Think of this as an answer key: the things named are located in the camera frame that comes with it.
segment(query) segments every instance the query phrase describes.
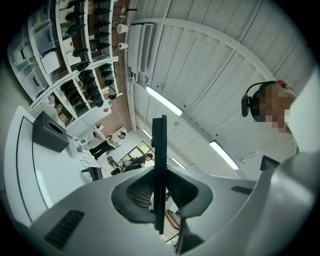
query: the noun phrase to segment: white counter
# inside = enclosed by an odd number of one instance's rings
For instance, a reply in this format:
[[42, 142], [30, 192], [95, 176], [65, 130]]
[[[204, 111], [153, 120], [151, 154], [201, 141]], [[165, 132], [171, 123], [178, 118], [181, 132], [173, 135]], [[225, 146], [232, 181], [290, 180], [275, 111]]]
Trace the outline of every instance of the white counter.
[[4, 152], [4, 182], [8, 202], [17, 221], [30, 226], [61, 199], [92, 182], [81, 171], [99, 167], [92, 155], [72, 157], [32, 142], [34, 118], [21, 106], [16, 110]]

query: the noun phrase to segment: headphones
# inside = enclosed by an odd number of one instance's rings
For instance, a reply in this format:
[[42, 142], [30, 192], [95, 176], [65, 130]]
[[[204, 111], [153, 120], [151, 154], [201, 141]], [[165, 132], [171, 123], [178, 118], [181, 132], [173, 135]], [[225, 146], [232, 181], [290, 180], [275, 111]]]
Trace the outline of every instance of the headphones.
[[119, 134], [118, 136], [120, 136], [120, 135], [123, 135], [123, 136], [124, 136], [124, 138], [126, 137], [126, 133], [125, 133], [125, 132], [123, 132], [123, 131], [121, 131], [121, 132], [120, 132], [120, 134]]
[[279, 86], [281, 86], [282, 88], [287, 88], [288, 85], [282, 81], [282, 80], [278, 80], [278, 81], [266, 81], [266, 82], [258, 82], [255, 83], [253, 85], [251, 85], [245, 92], [244, 96], [241, 99], [241, 109], [242, 109], [242, 116], [246, 117], [249, 113], [249, 109], [251, 111], [252, 117], [258, 121], [258, 122], [264, 122], [266, 117], [265, 116], [260, 116], [259, 115], [259, 110], [257, 109], [253, 109], [253, 97], [248, 96], [248, 92], [249, 90], [257, 85], [260, 85], [259, 90], [257, 92], [263, 91], [268, 85], [271, 84], [277, 84]]

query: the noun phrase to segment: black tissue box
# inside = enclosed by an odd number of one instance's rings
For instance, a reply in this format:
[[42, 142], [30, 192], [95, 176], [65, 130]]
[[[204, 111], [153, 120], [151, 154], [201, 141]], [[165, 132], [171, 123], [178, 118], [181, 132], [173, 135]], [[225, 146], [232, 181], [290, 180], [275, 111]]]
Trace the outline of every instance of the black tissue box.
[[66, 129], [44, 111], [33, 122], [32, 141], [59, 153], [70, 144]]

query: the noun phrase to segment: vent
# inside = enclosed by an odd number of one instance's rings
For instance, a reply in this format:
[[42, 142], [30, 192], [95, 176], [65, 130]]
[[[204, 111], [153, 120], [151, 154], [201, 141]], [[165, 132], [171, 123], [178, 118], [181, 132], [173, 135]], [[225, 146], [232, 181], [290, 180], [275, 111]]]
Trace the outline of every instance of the vent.
[[61, 250], [76, 230], [84, 213], [78, 210], [70, 210], [50, 231], [44, 240]]
[[144, 24], [142, 27], [141, 33], [141, 48], [140, 48], [140, 72], [146, 72], [147, 61], [148, 61], [148, 53], [149, 53], [149, 45], [150, 45], [150, 38], [152, 32], [152, 24]]

